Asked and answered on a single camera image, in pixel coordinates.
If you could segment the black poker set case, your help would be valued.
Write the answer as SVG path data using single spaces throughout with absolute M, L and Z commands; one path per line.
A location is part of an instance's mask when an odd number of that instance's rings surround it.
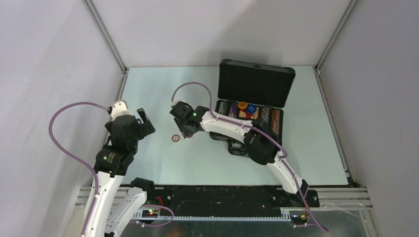
M 272 110 L 280 110 L 280 135 L 276 137 L 273 134 L 276 141 L 282 144 L 283 107 L 286 104 L 295 76 L 295 69 L 291 67 L 223 59 L 219 64 L 218 101 L 215 112 L 218 113 L 221 101 L 228 102 L 228 113 L 230 103 L 232 102 L 247 102 L 248 104 L 255 105 L 260 112 L 257 119 L 261 119 L 260 114 L 262 108 L 269 108 L 270 117 L 267 124 L 271 128 Z M 238 108 L 236 119 L 239 119 L 239 110 Z

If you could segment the blue round dealer button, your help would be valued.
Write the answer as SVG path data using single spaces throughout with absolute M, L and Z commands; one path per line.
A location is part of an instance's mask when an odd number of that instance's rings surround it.
M 248 106 L 246 107 L 246 111 L 249 114 L 254 114 L 257 111 L 258 107 L 252 104 L 248 104 Z

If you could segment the blue orange chip stack row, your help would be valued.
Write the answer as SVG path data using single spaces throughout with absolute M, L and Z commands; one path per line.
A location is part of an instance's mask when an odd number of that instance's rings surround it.
M 262 120 L 264 120 L 265 122 L 269 122 L 269 117 L 270 117 L 270 110 L 269 110 L 269 108 L 262 108 L 261 109 L 260 118 Z

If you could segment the dark orange chip stack row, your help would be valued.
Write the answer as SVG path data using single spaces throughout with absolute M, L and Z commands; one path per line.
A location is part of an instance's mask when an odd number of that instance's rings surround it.
M 281 118 L 280 110 L 276 110 L 276 109 L 272 110 L 271 130 L 276 135 L 276 137 L 280 135 L 280 118 Z

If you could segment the orange round button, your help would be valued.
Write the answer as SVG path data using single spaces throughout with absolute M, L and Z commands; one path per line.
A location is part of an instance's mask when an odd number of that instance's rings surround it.
M 240 102 L 237 104 L 238 108 L 241 110 L 245 110 L 248 107 L 248 103 L 247 102 Z

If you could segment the purple chip stack row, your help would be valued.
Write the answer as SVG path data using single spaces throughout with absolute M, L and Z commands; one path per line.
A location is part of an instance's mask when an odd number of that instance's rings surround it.
M 231 118 L 236 118 L 237 113 L 238 113 L 238 104 L 234 102 L 230 103 L 228 116 Z

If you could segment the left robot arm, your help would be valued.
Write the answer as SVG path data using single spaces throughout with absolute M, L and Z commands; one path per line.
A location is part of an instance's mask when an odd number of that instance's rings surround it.
M 118 188 L 138 151 L 138 142 L 156 131 L 143 108 L 137 109 L 137 113 L 139 118 L 127 109 L 113 107 L 112 121 L 105 124 L 109 136 L 96 155 L 93 169 L 97 181 L 88 198 L 89 209 L 81 233 L 83 237 L 116 237 L 140 206 L 155 202 L 154 182 L 135 178 L 130 183 L 125 200 L 113 215 L 109 214 Z

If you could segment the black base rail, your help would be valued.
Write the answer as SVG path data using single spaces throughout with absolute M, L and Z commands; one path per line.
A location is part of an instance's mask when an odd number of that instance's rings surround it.
M 287 208 L 320 206 L 315 190 L 289 194 L 281 186 L 183 186 L 158 185 L 147 204 L 161 204 L 162 215 L 192 218 L 281 217 Z

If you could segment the red Texas Hold'em card deck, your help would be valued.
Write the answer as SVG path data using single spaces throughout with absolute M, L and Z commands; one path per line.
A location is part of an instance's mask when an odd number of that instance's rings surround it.
M 255 120 L 259 117 L 259 109 L 256 109 L 254 113 L 249 113 L 246 110 L 239 110 L 238 118 L 239 119 L 247 119 L 247 120 Z

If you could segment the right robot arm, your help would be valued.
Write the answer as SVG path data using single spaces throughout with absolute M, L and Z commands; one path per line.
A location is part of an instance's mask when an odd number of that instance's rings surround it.
M 221 115 L 213 110 L 197 106 L 193 108 L 183 100 L 171 102 L 170 114 L 184 138 L 199 131 L 218 133 L 245 145 L 252 161 L 267 166 L 280 181 L 287 193 L 288 202 L 301 206 L 307 200 L 308 184 L 287 161 L 287 151 L 276 141 L 270 126 L 258 118 L 240 120 Z

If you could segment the green chip stack row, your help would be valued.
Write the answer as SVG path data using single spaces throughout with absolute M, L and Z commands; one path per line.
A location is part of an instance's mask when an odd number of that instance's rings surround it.
M 228 114 L 227 110 L 228 110 L 228 102 L 221 101 L 219 104 L 218 113 L 222 115 L 227 115 Z

